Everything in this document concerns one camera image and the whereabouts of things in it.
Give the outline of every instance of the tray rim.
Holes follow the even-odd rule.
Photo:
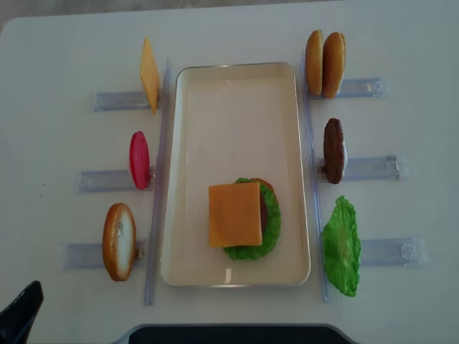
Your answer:
[[[250,287],[261,287],[261,288],[272,288],[272,287],[280,287],[280,288],[289,288],[289,287],[300,287],[303,285],[306,280],[309,278],[311,275],[311,246],[309,244],[309,230],[308,230],[308,213],[306,209],[306,192],[305,192],[305,180],[304,180],[304,164],[303,164],[303,150],[301,149],[301,129],[300,129],[300,114],[299,114],[299,109],[298,109],[298,88],[296,85],[297,82],[297,77],[295,75],[295,69],[293,66],[287,62],[258,62],[258,63],[244,63],[244,64],[216,64],[216,65],[207,65],[207,66],[189,66],[185,67],[182,69],[176,78],[176,84],[175,84],[175,92],[174,92],[174,119],[172,122],[172,128],[174,128],[175,124],[175,112],[176,112],[176,101],[177,101],[177,89],[179,86],[179,78],[181,74],[187,70],[195,70],[195,69],[207,69],[207,68],[226,68],[226,67],[250,67],[250,66],[263,66],[263,65],[285,65],[288,69],[291,70],[292,75],[293,75],[293,89],[295,93],[295,111],[296,111],[296,125],[297,125],[297,132],[298,132],[298,149],[300,153],[300,168],[301,168],[301,186],[302,186],[302,199],[303,199],[303,210],[304,210],[304,217],[305,217],[305,225],[306,227],[304,228],[305,236],[306,236],[306,248],[308,250],[307,258],[309,261],[308,264],[308,269],[306,271],[304,279],[302,279],[300,282],[295,282],[295,283],[241,283],[241,284],[210,284],[210,285],[174,285],[169,283],[166,278],[164,278],[163,275],[163,253],[164,253],[164,234],[166,231],[166,213],[167,213],[167,201],[169,198],[169,181],[170,181],[170,166],[169,166],[169,175],[168,175],[168,188],[166,190],[166,195],[165,196],[165,212],[164,212],[164,226],[161,231],[161,249],[159,251],[159,275],[161,280],[163,281],[164,284],[166,284],[168,287],[173,287],[173,288],[250,288]]]

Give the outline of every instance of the bread roll slice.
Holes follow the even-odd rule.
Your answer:
[[[322,93],[322,31],[314,31],[306,44],[306,81],[313,95]]]
[[[126,281],[136,256],[136,223],[124,203],[108,209],[103,227],[103,264],[114,281]]]
[[[334,32],[323,44],[322,94],[333,98],[339,91],[346,65],[346,40],[340,32]]]

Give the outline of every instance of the red tomato slice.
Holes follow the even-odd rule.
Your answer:
[[[150,154],[145,136],[141,131],[132,135],[129,163],[134,184],[140,190],[144,190],[150,182]]]

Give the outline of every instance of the bottom bun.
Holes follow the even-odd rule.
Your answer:
[[[124,203],[108,209],[102,240],[103,264],[114,281],[126,281],[136,256],[136,223]]]

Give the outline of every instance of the black object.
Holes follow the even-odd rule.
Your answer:
[[[148,326],[135,331],[129,344],[349,344],[332,328],[294,325]]]
[[[0,313],[0,344],[27,342],[42,302],[42,284],[33,281],[10,306]]]

